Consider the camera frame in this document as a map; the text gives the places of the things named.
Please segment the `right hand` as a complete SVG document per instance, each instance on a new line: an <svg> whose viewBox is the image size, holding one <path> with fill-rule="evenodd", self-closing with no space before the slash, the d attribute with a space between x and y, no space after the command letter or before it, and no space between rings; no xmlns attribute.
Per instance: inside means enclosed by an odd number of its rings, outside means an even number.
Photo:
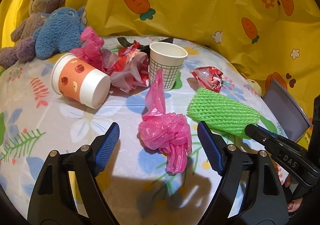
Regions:
<svg viewBox="0 0 320 225"><path fill-rule="evenodd" d="M291 177L291 175L288 175L287 178L285 179L285 182L283 185L285 188L290 188L291 183L292 183L292 177ZM298 198L298 199L295 199L295 200L289 202L287 204L288 212L293 213L293 212L297 211L300 208L300 205L302 204L302 202L303 202L302 198Z"/></svg>

